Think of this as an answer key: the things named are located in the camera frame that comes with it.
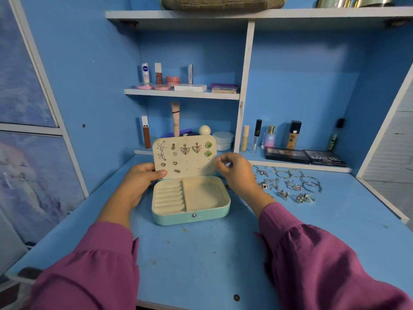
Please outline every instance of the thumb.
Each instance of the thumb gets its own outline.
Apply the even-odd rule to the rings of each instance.
[[[219,158],[215,160],[214,164],[216,169],[220,171],[220,173],[224,175],[224,177],[227,177],[227,175],[229,175],[230,169],[224,163],[222,163]]]
[[[150,181],[156,181],[157,179],[161,179],[165,177],[167,174],[168,172],[165,169],[162,169],[156,172],[148,171],[146,172],[146,178],[149,179]]]

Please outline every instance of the jewelry box lid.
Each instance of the jewelry box lid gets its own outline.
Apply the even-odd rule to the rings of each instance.
[[[152,145],[155,170],[165,169],[163,179],[212,175],[216,172],[216,140],[212,135],[157,139]]]

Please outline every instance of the jewelry box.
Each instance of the jewelry box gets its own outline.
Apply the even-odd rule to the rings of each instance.
[[[231,199],[216,172],[212,135],[161,138],[152,146],[155,169],[168,174],[154,187],[155,223],[172,225],[218,219],[228,214]]]

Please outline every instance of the hand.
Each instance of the hand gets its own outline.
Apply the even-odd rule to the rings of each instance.
[[[227,179],[231,189],[260,216],[266,205],[275,202],[258,185],[251,164],[240,154],[228,152],[215,159],[215,167]]]
[[[167,174],[168,172],[164,169],[155,172],[153,163],[134,165],[126,173],[117,190],[130,200],[130,208],[134,208],[140,202],[142,194],[151,182],[161,179]]]

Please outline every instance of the black cap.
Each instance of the black cap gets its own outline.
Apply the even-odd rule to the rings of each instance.
[[[259,134],[261,132],[261,124],[262,124],[262,119],[257,119],[257,123],[255,124],[255,137],[259,137]]]
[[[301,129],[300,121],[291,121],[290,134],[299,134]]]
[[[343,128],[345,121],[346,121],[345,119],[338,119],[336,127]]]

